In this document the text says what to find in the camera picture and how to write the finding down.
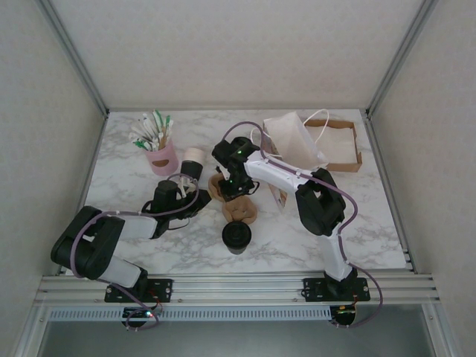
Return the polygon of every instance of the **cardboard box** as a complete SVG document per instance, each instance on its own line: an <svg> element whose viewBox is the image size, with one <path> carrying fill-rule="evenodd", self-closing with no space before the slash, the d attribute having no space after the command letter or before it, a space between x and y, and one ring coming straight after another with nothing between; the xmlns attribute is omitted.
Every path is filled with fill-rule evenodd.
<svg viewBox="0 0 476 357"><path fill-rule="evenodd" d="M325 119L311 119L309 120L305 126L324 126L326 123ZM352 121L343 121L343 120L329 120L329 123L327 123L327 126L329 128L334 128L334 129L343 129L343 128L348 128L352 129L354 133L354 146L356 147L356 159L357 162L354 164L333 164L330 162L327 165L327 169L329 171L338 171L342 173L356 173L358 172L358 169L360 169L360 166L362 166L362 153L357 151L357 132L356 132L356 126Z"/></svg>

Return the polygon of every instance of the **black mounting bracket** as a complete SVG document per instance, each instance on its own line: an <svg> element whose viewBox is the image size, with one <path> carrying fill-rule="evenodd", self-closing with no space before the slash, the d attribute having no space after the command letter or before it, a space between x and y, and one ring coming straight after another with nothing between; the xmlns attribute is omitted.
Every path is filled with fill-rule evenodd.
<svg viewBox="0 0 476 357"><path fill-rule="evenodd" d="M315 302L350 302L355 301L370 301L369 287L367 279L364 277L357 277L353 282L346 287L341 294L334 294L329 290L329 281L324 277L306 278L303 279L304 289L301 295L306 299L307 303Z"/></svg>
<svg viewBox="0 0 476 357"><path fill-rule="evenodd" d="M147 287L142 296L137 298L143 303L169 303L172 296L172 279L147 279ZM107 303L131 303L132 300L114 286L109 285L106 289L104 301Z"/></svg>

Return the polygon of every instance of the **white marble surface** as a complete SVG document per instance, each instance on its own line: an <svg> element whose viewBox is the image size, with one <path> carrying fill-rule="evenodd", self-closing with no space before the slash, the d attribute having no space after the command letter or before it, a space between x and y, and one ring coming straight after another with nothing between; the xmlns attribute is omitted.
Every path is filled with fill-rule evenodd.
<svg viewBox="0 0 476 357"><path fill-rule="evenodd" d="M186 111L164 112L175 121L173 141L178 157L188 147L208 153L200 180L206 188L216 162L213 146L225 131L243 120L262 123L263 119L283 115L283 110L262 111ZM312 110L298 110L301 117ZM358 150L363 165L358 173L332 173L337 185L358 202L359 215L344 230L349 259L364 268L403 268L405 258L390 215L384 189L373 158L364 124L358 110L332 110L344 120L356 124ZM86 204L101 210L140 210L150 200L159 179L152 173L145 155L128 140L129 127L141 113L114 112L109 117ZM242 126L230 138L248 135ZM259 209L251 227L252 240L246 251L235 256L222 242L226 224L221 204L212 201L188 227L166 232L155 240L131 240L118 243L115 254L144 267L149 273L225 273L264 271L320 271L324 269L316 238L300 224L297 212L283 218L267 187L262 184L251 196ZM345 214L350 216L351 205Z"/></svg>

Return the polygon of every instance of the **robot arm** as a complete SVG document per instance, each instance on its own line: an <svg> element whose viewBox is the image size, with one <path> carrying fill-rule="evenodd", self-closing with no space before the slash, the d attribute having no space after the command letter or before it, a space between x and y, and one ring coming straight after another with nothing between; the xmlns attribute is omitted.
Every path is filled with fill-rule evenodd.
<svg viewBox="0 0 476 357"><path fill-rule="evenodd" d="M304 177L313 176L336 186L330 173L324 169L315 172L300 170L280 162L280 165L297 171L295 175L279 168L267 158L263 158L260 148L249 139L238 137L231 143L218 143L212 156L228 171L229 178L219 182L221 194L225 201L254 192L254 180L272 184L289 194L294 194L297 201L300 221L303 226L315 234L323 252L327 277L336 283L353 277L353 270L341 256L338 246L337 230L344 220L345 202L339 193L316 184Z"/></svg>

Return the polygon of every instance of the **paper cup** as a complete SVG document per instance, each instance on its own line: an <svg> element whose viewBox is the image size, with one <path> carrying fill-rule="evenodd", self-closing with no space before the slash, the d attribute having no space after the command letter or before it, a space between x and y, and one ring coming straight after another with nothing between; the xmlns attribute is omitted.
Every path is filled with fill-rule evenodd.
<svg viewBox="0 0 476 357"><path fill-rule="evenodd" d="M172 175L179 167L176 151L173 148L172 139L159 151L145 151L149 165L154 174L158 176Z"/></svg>

